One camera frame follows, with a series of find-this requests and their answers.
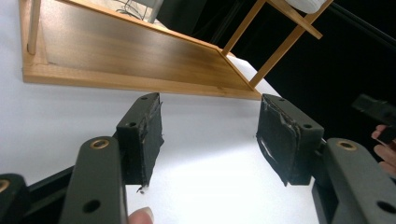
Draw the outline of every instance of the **human hand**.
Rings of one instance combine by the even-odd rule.
[[[376,126],[375,131],[373,131],[372,138],[382,144],[375,146],[374,152],[383,160],[379,163],[382,169],[391,175],[396,175],[396,139],[393,139],[388,145],[378,140],[379,135],[386,128],[386,125],[381,124]]]
[[[141,208],[134,211],[128,216],[129,224],[153,224],[154,215],[149,207]]]

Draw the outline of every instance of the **wooden leg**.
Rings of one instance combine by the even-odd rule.
[[[280,11],[283,15],[302,26],[312,36],[316,37],[317,39],[322,38],[322,34],[309,22],[307,22],[300,14],[298,14],[298,12],[285,0],[270,0],[268,3]]]
[[[314,14],[308,14],[304,18],[307,22],[312,24],[320,14],[330,5],[332,0],[328,0],[325,2],[320,10]],[[256,87],[260,81],[271,71],[271,69],[276,65],[277,62],[283,57],[283,55],[288,52],[288,50],[294,45],[294,43],[300,38],[300,36],[304,33],[305,29],[301,26],[297,26],[291,32],[291,34],[286,38],[285,41],[277,48],[273,55],[265,62],[262,68],[257,72],[256,76],[249,81],[251,87]]]
[[[241,35],[245,32],[245,30],[248,28],[250,23],[253,21],[254,17],[257,15],[257,13],[259,13],[260,9],[262,9],[262,6],[264,5],[265,2],[266,0],[257,0],[253,8],[246,15],[244,20],[239,25],[238,29],[236,29],[231,39],[224,47],[223,51],[221,52],[222,55],[226,56],[231,51],[235,43],[238,41],[239,37],[241,37]]]
[[[38,21],[40,19],[41,0],[32,0],[30,10],[29,36],[27,42],[27,51],[35,54],[35,45],[37,43]]]

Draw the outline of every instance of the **wooden tray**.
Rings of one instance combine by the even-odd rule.
[[[20,14],[26,82],[261,99],[206,42],[83,1],[43,0],[32,55],[31,0]]]

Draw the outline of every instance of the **white table surface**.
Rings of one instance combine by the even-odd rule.
[[[249,63],[230,58],[248,78]],[[31,185],[72,166],[82,143],[112,135],[147,92],[22,81],[18,1],[0,7],[0,174]],[[260,92],[277,94],[262,81]],[[128,210],[156,223],[318,223],[311,186],[284,187],[255,133],[259,101],[161,94],[165,143],[150,187],[128,186]]]

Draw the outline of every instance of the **human finger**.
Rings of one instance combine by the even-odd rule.
[[[385,161],[381,161],[379,163],[379,166],[381,166],[381,168],[386,171],[388,174],[391,175],[396,175],[396,167],[390,165],[389,163],[385,162]]]
[[[396,151],[390,149],[389,147],[377,145],[374,147],[374,152],[386,163],[396,167]]]
[[[129,224],[153,224],[154,215],[149,207],[141,208],[134,211],[128,216]]]
[[[379,137],[379,135],[381,135],[381,133],[382,133],[385,129],[387,129],[387,125],[385,125],[385,124],[377,125],[377,126],[375,127],[375,131],[373,131],[373,133],[372,133],[372,138],[377,139],[377,138]]]

